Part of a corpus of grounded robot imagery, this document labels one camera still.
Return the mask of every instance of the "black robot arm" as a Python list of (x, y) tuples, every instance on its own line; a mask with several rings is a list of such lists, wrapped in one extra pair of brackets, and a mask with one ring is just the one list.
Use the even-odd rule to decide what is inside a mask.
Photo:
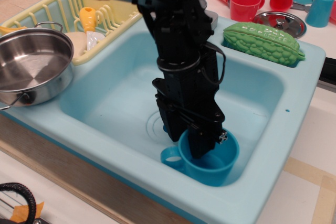
[[(188, 129), (191, 153), (200, 158), (226, 139), (225, 117), (214, 99), (225, 55), (207, 42), (212, 19), (199, 0), (123, 1), (137, 4), (158, 49), (157, 66), (164, 78), (153, 85), (165, 128), (175, 142)], [(217, 52), (224, 57), (220, 77)]]

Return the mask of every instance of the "toy sink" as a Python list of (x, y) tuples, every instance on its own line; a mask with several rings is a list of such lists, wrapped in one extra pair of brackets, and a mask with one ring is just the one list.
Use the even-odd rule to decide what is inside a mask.
[(221, 186), (206, 186), (160, 162), (160, 153), (175, 143), (156, 106), (152, 80), (163, 75), (142, 19), (76, 66), (62, 94), (5, 114), (193, 222), (254, 223), (295, 142), (325, 53), (299, 42), (306, 60), (285, 67), (222, 46), (223, 29), (231, 24), (219, 18), (210, 38), (227, 56), (216, 102), (226, 116), (223, 127), (240, 146)]

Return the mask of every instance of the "green toy vegetable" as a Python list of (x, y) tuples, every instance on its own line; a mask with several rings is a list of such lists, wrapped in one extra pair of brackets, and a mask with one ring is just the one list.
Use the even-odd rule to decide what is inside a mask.
[(305, 60), (290, 34), (266, 25), (238, 22), (224, 29), (224, 38), (235, 50), (285, 66)]

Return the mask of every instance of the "stainless steel pot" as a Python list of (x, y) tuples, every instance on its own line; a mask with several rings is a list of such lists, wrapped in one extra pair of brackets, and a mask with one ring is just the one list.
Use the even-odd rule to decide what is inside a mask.
[(0, 102), (8, 105), (0, 110), (48, 101), (73, 79), (71, 40), (36, 26), (0, 37)]

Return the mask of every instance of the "cup handle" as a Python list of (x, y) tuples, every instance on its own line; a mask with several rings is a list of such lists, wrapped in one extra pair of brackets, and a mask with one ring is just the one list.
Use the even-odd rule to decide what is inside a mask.
[(261, 0), (258, 9), (261, 9), (264, 6), (265, 0)]
[(184, 169), (184, 161), (177, 146), (164, 149), (161, 152), (161, 162), (179, 172)]

